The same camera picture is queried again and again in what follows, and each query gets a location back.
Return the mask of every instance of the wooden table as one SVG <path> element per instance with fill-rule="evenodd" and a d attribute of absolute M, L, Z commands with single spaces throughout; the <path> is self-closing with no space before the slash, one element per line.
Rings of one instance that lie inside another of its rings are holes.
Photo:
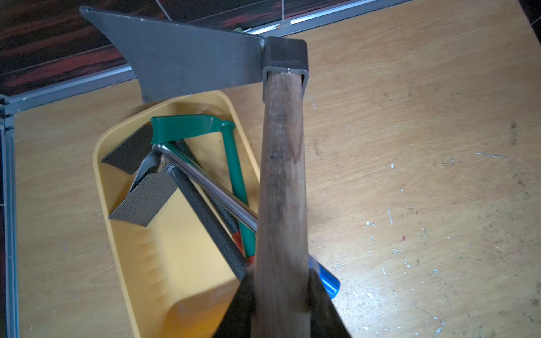
<path fill-rule="evenodd" d="M 351 334 L 540 336 L 541 48 L 518 2 L 415 0 L 295 37 L 309 249 Z M 261 85 L 226 93 L 259 157 Z M 17 115 L 21 336 L 131 336 L 91 153 L 147 107 L 131 81 Z"/>

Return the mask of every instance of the chrome metal rod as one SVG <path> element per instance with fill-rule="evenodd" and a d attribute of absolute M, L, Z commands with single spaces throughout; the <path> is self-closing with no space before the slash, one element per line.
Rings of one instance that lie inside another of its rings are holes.
<path fill-rule="evenodd" d="M 222 185 L 210 178 L 199 165 L 180 152 L 170 142 L 159 143 L 154 145 L 154 147 L 184 171 L 195 183 L 206 190 L 208 194 L 214 197 L 214 199 L 216 199 L 224 208 L 236 216 L 239 221 L 246 224 L 253 232 L 257 232 L 258 218 L 256 214 L 238 198 L 230 194 Z"/>
<path fill-rule="evenodd" d="M 155 144 L 153 150 L 158 150 L 163 153 L 173 164 L 184 171 L 189 178 L 199 184 L 210 196 L 214 197 L 218 203 L 232 213 L 233 216 L 246 224 L 253 232 L 257 232 L 258 217 L 256 214 L 238 198 L 230 194 L 221 184 L 210 178 L 197 163 L 184 155 L 172 143 L 166 142 Z M 318 272 L 325 290 L 327 290 L 331 299 L 334 298 L 337 295 L 338 290 L 340 290 L 340 281 L 329 270 L 321 265 L 321 263 L 311 256 L 310 258 L 311 260 L 309 260 L 308 265 Z"/>

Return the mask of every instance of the black metal blade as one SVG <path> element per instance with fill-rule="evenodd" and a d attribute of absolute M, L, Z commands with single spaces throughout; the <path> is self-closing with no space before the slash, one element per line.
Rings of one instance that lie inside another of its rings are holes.
<path fill-rule="evenodd" d="M 102 158 L 102 162 L 124 170 L 130 175 L 133 174 L 152 148 L 150 144 L 152 135 L 152 126 L 145 124 Z"/>
<path fill-rule="evenodd" d="M 263 38 L 80 7 L 131 65 L 143 101 L 261 82 Z"/>

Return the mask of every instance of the green metal handle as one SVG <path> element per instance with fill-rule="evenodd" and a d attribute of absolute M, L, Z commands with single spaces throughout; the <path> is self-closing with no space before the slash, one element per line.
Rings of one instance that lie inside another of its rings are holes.
<path fill-rule="evenodd" d="M 233 129 L 235 129 L 235 124 L 233 122 L 224 121 L 222 123 L 223 145 L 226 148 L 229 178 L 231 179 L 233 195 L 240 199 L 244 204 L 248 205 L 248 196 L 246 195 L 246 186 L 244 185 L 244 178 L 242 177 L 242 169 L 240 167 L 239 153 L 237 152 Z M 252 257 L 255 255 L 255 233 L 242 222 L 239 222 L 239 229 L 244 253 L 246 257 Z"/>
<path fill-rule="evenodd" d="M 235 123 L 228 120 L 221 120 L 212 115 L 178 115 L 161 116 L 150 119 L 153 129 L 151 143 L 165 143 L 185 138 L 196 137 L 210 132 L 222 132 L 223 144 L 226 148 L 227 165 L 229 167 L 229 178 L 233 188 L 233 195 L 248 205 L 246 187 L 242 177 L 239 154 L 235 144 L 233 130 Z M 242 245 L 246 257 L 255 255 L 255 234 L 242 222 L 239 222 L 242 238 Z"/>

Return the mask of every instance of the blue plastic handle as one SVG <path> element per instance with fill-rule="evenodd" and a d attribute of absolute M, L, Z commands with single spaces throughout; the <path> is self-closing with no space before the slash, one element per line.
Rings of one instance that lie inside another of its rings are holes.
<path fill-rule="evenodd" d="M 321 279 L 325 290 L 329 294 L 329 297 L 333 299 L 340 290 L 340 281 L 329 270 L 327 270 L 320 262 L 316 261 L 314 257 L 310 256 L 308 259 L 308 267 L 314 269 Z"/>

